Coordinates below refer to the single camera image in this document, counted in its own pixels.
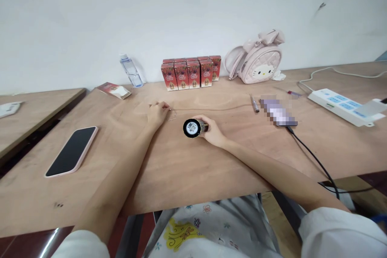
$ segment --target hand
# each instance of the hand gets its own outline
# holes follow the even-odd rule
[[[148,126],[156,131],[164,122],[169,110],[171,107],[166,102],[154,102],[149,105]]]
[[[224,146],[224,144],[227,141],[227,138],[219,130],[219,127],[214,120],[204,115],[197,115],[192,118],[201,119],[208,124],[207,132],[203,132],[202,134],[200,134],[199,135],[200,137],[204,137],[208,142],[210,142],[212,145],[215,145],[217,147]]]

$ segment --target white sleeve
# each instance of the white sleeve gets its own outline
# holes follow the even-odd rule
[[[109,258],[108,248],[96,234],[78,230],[68,235],[52,258]]]
[[[387,236],[368,218],[318,208],[301,221],[301,257],[387,257]]]

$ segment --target hello kitty backpack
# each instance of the hello kitty backpack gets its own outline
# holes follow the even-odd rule
[[[229,79],[239,76],[246,84],[269,80],[281,61],[278,45],[284,42],[283,32],[273,29],[269,33],[261,32],[257,40],[248,40],[243,46],[229,51],[225,57]]]

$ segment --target pink phone case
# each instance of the pink phone case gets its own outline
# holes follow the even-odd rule
[[[49,176],[49,177],[46,176],[47,172],[50,170],[51,166],[54,164],[55,160],[57,159],[57,157],[59,156],[59,154],[62,152],[63,148],[66,146],[67,142],[70,140],[70,138],[73,136],[73,134],[74,134],[76,131],[78,131],[78,130],[87,129],[87,128],[95,128],[95,130],[94,130],[93,134],[91,135],[91,137],[90,137],[90,139],[89,139],[89,142],[86,144],[85,149],[83,150],[83,152],[82,152],[82,154],[81,154],[81,156],[80,156],[80,158],[79,158],[77,164],[75,165],[75,167],[74,167],[72,170],[66,171],[66,172],[64,172],[64,173],[59,173],[59,174],[57,174],[57,175],[51,175],[51,176]],[[59,151],[58,155],[54,158],[54,161],[51,163],[50,167],[48,168],[48,170],[47,170],[46,173],[44,174],[44,177],[45,177],[45,178],[57,177],[57,176],[61,176],[61,175],[65,175],[65,174],[73,173],[73,172],[77,171],[77,170],[81,167],[82,161],[83,161],[83,159],[85,158],[85,156],[86,156],[86,154],[87,154],[87,152],[88,152],[88,150],[89,150],[89,148],[90,148],[90,146],[91,146],[91,144],[92,144],[92,142],[93,142],[95,136],[97,135],[97,132],[98,132],[98,127],[97,127],[97,126],[91,126],[91,127],[86,127],[86,128],[81,128],[81,129],[75,130],[75,131],[71,134],[71,136],[68,138],[68,140],[66,141],[66,143],[63,145],[63,147],[62,147],[62,149]]]

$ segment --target product box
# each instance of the product box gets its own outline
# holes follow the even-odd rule
[[[174,62],[185,62],[185,58],[175,58]]]
[[[175,59],[174,58],[168,58],[168,59],[162,60],[162,62],[163,62],[163,64],[164,63],[174,63]]]
[[[175,69],[173,68],[173,63],[163,63],[161,65],[161,72],[164,77],[166,89],[168,91],[178,90]]]
[[[187,62],[198,61],[198,58],[187,58]]]
[[[104,92],[105,94],[117,97],[121,100],[125,99],[126,97],[129,97],[131,94],[131,92],[129,92],[123,86],[115,85],[113,83],[108,82],[98,86],[97,89],[101,92]]]
[[[210,60],[214,63],[212,66],[212,80],[219,81],[219,71],[221,70],[221,56],[210,56]]]
[[[198,61],[201,60],[209,60],[210,58],[208,56],[198,56]]]
[[[200,88],[200,63],[198,61],[187,62],[188,81],[190,89]]]
[[[175,62],[175,73],[176,73],[177,86],[179,87],[179,90],[189,89],[187,63]]]
[[[200,61],[200,71],[201,71],[201,81],[202,87],[211,87],[212,86],[212,66],[214,63],[212,60],[201,60]]]

